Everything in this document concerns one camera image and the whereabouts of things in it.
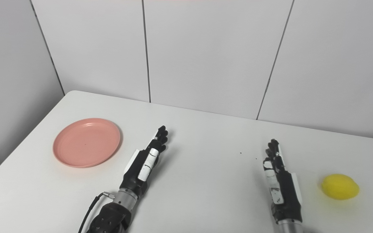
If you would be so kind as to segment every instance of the robotic hand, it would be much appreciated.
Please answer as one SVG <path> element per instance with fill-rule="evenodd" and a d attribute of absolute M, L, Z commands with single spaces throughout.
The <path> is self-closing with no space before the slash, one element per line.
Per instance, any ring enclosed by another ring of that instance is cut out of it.
<path fill-rule="evenodd" d="M 166 149 L 164 144 L 168 141 L 167 135 L 168 131 L 166 131 L 165 126 L 162 126 L 158 129 L 156 136 L 146 149 L 135 151 L 129 164 L 126 166 L 123 181 L 116 196 L 108 192 L 103 192 L 96 197 L 98 200 L 102 195 L 105 195 L 113 199 L 113 201 L 102 207 L 99 215 L 90 224 L 87 233 L 126 232 L 132 219 L 132 209 L 139 198 L 146 192 L 149 174 L 157 164 L 160 153 Z M 89 212 L 95 205 L 96 199 L 90 206 Z M 83 220 L 79 233 L 84 226 L 89 212 Z"/>
<path fill-rule="evenodd" d="M 271 139 L 263 162 L 273 203 L 273 217 L 281 233 L 303 233 L 302 198 L 296 174 L 286 171 L 280 145 Z"/>

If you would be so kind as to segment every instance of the white tiled wall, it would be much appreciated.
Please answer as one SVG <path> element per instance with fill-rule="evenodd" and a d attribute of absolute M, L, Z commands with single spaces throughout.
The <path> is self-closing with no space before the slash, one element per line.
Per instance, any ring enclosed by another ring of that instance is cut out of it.
<path fill-rule="evenodd" d="M 259 119 L 373 137 L 373 1 L 295 1 Z"/>
<path fill-rule="evenodd" d="M 142 0 L 32 1 L 66 92 L 245 118 L 292 4 L 144 0 L 143 18 Z M 373 137 L 373 1 L 294 1 L 258 119 Z"/>
<path fill-rule="evenodd" d="M 63 97 L 28 0 L 0 0 L 0 164 Z"/>
<path fill-rule="evenodd" d="M 141 0 L 32 0 L 65 92 L 149 101 Z"/>
<path fill-rule="evenodd" d="M 153 103 L 255 119 L 291 0 L 145 0 Z"/>

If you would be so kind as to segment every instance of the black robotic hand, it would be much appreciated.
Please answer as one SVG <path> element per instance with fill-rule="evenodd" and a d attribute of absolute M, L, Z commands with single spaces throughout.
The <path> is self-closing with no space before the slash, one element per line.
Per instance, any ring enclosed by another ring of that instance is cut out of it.
<path fill-rule="evenodd" d="M 97 215 L 90 224 L 87 233 L 126 232 L 132 220 L 132 210 L 148 187 L 147 179 L 149 174 L 157 164 L 160 153 L 166 149 L 165 143 L 168 141 L 167 136 L 168 131 L 165 126 L 161 126 L 146 149 L 141 151 L 137 150 L 135 154 L 133 154 L 125 169 L 123 181 L 120 184 L 120 189 L 116 197 L 112 197 L 114 198 L 113 202 L 107 203 L 102 207 L 99 215 Z M 85 220 L 83 220 L 79 232 L 81 232 L 84 222 Z"/>
<path fill-rule="evenodd" d="M 283 162 L 279 143 L 271 139 L 266 150 L 267 158 L 263 162 L 271 197 L 272 212 L 276 223 L 289 220 L 302 222 L 301 195 L 296 175 L 289 173 Z"/>
<path fill-rule="evenodd" d="M 120 188 L 130 189 L 138 197 L 142 196 L 148 187 L 146 182 L 153 167 L 157 164 L 159 155 L 166 149 L 165 143 L 168 141 L 168 131 L 165 126 L 158 129 L 157 134 L 148 147 L 141 150 L 134 159 L 132 164 L 125 172 Z"/>

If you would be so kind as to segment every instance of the pink plate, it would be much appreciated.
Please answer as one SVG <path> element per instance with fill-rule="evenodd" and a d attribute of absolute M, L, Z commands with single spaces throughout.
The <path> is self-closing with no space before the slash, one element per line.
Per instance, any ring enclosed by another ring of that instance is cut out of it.
<path fill-rule="evenodd" d="M 120 131 L 113 122 L 88 118 L 65 127 L 54 140 L 53 152 L 65 165 L 88 168 L 105 162 L 119 142 Z"/>

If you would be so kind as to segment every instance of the yellow lemon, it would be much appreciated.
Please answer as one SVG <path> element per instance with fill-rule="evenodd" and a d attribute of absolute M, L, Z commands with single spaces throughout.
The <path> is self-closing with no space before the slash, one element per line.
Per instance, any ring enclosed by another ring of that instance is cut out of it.
<path fill-rule="evenodd" d="M 332 174 L 323 179 L 322 190 L 330 198 L 346 200 L 358 195 L 359 186 L 347 175 Z"/>

